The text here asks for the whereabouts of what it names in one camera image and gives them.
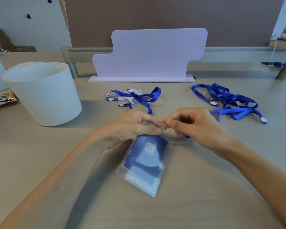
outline tangled blue lanyard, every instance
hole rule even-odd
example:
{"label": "tangled blue lanyard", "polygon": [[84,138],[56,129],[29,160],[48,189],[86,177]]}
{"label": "tangled blue lanyard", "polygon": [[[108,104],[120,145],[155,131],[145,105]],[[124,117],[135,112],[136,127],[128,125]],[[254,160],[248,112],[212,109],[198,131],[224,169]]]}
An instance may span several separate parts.
{"label": "tangled blue lanyard", "polygon": [[[161,88],[159,87],[155,87],[155,89],[150,93],[150,94],[142,94],[142,95],[138,95],[136,94],[132,89],[127,89],[127,91],[129,92],[128,93],[124,93],[124,92],[120,92],[120,91],[117,91],[117,90],[111,90],[108,95],[106,96],[106,100],[107,101],[117,101],[117,100],[120,100],[119,98],[108,98],[109,95],[114,92],[116,93],[118,96],[123,96],[123,97],[133,97],[134,99],[136,99],[139,103],[141,103],[142,105],[144,105],[145,107],[147,107],[147,111],[148,111],[148,114],[152,114],[152,109],[151,107],[149,106],[148,103],[153,103],[155,102],[160,94],[161,94]],[[125,103],[125,104],[119,104],[119,107],[124,107],[124,106],[128,106],[129,109],[132,109],[132,103],[131,102],[128,102],[128,103]]]}
{"label": "tangled blue lanyard", "polygon": [[[206,88],[210,93],[210,97],[207,99],[196,88]],[[192,91],[205,102],[210,103],[215,107],[219,107],[214,101],[220,101],[222,103],[222,108],[217,108],[210,111],[210,114],[218,113],[217,121],[220,115],[230,115],[234,120],[241,120],[249,114],[256,114],[259,116],[262,123],[267,124],[267,120],[262,116],[262,114],[256,110],[258,107],[257,102],[242,95],[233,95],[230,93],[228,88],[222,87],[216,83],[210,85],[206,84],[196,84],[192,86]],[[254,103],[253,107],[249,107],[249,103]]]}

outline brown panel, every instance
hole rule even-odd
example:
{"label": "brown panel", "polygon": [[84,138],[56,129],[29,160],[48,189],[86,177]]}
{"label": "brown panel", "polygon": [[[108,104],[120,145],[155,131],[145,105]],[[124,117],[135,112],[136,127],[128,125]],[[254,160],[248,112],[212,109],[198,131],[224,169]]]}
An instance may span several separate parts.
{"label": "brown panel", "polygon": [[267,46],[284,0],[65,0],[73,47],[112,47],[114,30],[198,28],[208,47]]}

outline fingernail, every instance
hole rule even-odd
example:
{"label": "fingernail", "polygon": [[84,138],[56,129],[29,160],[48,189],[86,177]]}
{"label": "fingernail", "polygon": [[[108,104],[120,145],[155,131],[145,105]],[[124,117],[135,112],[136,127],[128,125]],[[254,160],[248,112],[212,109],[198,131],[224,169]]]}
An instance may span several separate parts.
{"label": "fingernail", "polygon": [[162,129],[157,128],[157,134],[160,134],[160,133],[162,133]]}
{"label": "fingernail", "polygon": [[171,124],[171,122],[172,122],[171,119],[167,119],[167,120],[165,121],[165,123],[166,123],[168,126]]}

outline white wall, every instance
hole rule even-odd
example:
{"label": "white wall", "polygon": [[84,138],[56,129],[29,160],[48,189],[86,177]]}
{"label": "white wall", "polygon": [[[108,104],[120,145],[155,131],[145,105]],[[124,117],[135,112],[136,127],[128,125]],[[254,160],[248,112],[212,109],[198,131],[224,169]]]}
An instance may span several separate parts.
{"label": "white wall", "polygon": [[286,0],[283,3],[281,12],[278,16],[277,23],[273,29],[272,35],[277,35],[278,37],[282,34],[286,26]]}
{"label": "white wall", "polygon": [[52,2],[0,0],[0,28],[15,46],[35,46],[38,52],[56,52],[60,47],[71,46],[59,1]]}

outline qr code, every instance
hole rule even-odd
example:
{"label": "qr code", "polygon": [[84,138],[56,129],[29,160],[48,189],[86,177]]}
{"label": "qr code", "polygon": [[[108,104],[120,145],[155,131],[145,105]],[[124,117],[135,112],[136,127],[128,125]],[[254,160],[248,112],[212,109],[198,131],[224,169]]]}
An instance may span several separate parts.
{"label": "qr code", "polygon": [[153,145],[153,144],[150,143],[150,142],[147,142],[147,144],[146,144],[146,146],[145,146],[145,150],[146,150],[149,154],[151,154],[151,155],[154,153],[155,148],[156,148],[156,146]]}

